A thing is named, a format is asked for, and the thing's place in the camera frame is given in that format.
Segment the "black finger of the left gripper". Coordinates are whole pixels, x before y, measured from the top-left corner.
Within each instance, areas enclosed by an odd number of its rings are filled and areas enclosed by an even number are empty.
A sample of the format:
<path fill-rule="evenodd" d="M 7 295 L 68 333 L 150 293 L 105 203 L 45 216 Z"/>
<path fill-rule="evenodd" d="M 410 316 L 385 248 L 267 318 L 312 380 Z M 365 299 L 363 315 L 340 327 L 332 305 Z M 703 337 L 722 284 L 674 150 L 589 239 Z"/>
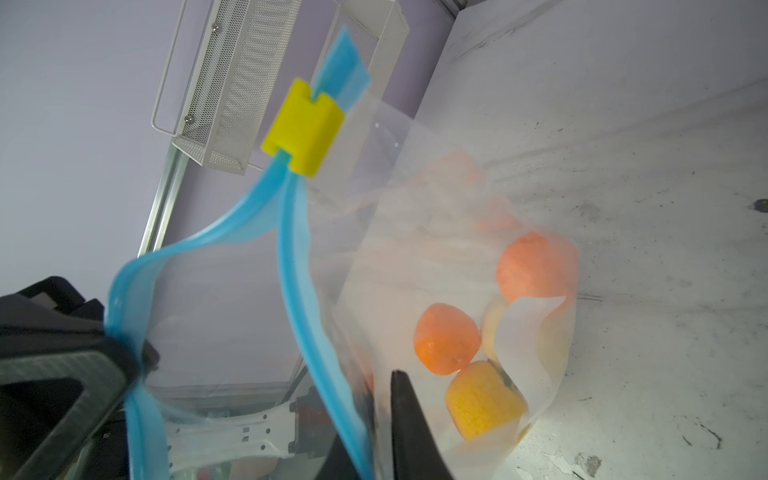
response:
<path fill-rule="evenodd" d="M 55 479 L 137 380 L 127 354 L 62 351 L 1 360 L 1 477 Z"/>

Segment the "large orange fruit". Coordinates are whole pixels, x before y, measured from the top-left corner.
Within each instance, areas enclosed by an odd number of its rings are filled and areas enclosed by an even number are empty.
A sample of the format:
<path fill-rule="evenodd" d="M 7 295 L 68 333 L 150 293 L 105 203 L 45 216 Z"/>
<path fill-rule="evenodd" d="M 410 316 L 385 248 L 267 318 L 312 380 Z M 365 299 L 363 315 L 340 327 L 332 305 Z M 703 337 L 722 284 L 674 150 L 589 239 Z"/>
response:
<path fill-rule="evenodd" d="M 430 372 L 447 376 L 473 360 L 481 346 L 481 335 L 474 320 L 461 309 L 434 303 L 416 324 L 413 346 Z"/>

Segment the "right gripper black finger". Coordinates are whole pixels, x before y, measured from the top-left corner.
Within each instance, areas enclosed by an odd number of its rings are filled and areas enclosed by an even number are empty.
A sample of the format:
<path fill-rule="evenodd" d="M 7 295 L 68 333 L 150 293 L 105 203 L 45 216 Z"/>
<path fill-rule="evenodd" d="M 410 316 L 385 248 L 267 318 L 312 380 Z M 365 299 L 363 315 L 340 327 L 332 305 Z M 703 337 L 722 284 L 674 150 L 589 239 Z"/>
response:
<path fill-rule="evenodd" d="M 408 374 L 391 375 L 391 429 L 394 478 L 452 480 L 435 444 Z"/>

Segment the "round yellow lemon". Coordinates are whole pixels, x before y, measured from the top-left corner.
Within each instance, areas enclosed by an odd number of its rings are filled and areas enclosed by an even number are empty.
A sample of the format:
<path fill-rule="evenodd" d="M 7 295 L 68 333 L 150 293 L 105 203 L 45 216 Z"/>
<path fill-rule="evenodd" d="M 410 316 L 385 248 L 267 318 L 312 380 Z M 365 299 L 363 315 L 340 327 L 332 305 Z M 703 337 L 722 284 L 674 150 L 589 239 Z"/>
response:
<path fill-rule="evenodd" d="M 505 384 L 489 361 L 460 370 L 447 388 L 445 404 L 465 440 L 517 422 L 528 412 L 524 398 Z"/>

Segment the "clear zip top bag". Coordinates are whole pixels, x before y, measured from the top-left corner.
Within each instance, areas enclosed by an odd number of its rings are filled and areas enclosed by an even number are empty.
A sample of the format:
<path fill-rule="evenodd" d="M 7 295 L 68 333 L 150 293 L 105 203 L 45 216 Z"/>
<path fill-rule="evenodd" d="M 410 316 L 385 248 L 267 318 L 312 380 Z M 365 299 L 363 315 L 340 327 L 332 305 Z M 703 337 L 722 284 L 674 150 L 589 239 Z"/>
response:
<path fill-rule="evenodd" d="M 507 246 L 535 231 L 466 153 L 368 92 L 348 32 L 320 76 L 291 85 L 262 148 L 269 164 L 201 232 L 127 263 L 109 292 L 109 336 L 155 366 L 127 397 L 133 479 L 162 473 L 160 426 L 252 415 L 315 391 L 335 437 L 329 479 L 395 479 L 392 372 L 408 374 L 453 479 L 509 479 L 512 451 L 564 379 L 537 359 L 496 367 L 528 412 L 470 440 L 439 376 L 414 351 L 423 312 L 455 306 L 480 331 Z"/>

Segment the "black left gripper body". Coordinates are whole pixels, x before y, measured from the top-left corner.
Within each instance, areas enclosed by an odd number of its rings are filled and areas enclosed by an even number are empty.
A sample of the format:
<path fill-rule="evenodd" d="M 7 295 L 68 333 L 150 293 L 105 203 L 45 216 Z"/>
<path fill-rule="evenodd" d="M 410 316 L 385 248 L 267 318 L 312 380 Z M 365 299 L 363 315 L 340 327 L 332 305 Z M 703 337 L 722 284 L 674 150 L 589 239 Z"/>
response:
<path fill-rule="evenodd" d="M 34 350 L 48 341 L 104 336 L 105 307 L 65 278 L 50 276 L 1 297 L 1 352 Z"/>

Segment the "cream white pear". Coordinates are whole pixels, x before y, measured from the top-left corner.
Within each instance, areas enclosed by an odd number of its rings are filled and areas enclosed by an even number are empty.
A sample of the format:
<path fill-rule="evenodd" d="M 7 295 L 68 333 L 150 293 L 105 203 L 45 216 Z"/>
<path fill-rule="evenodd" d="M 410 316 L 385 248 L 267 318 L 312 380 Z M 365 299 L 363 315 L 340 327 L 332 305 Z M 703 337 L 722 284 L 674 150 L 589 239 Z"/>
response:
<path fill-rule="evenodd" d="M 512 303 L 497 298 L 483 313 L 481 348 L 496 367 L 537 359 L 555 381 L 564 375 L 575 322 L 575 301 L 566 297 L 524 297 Z"/>

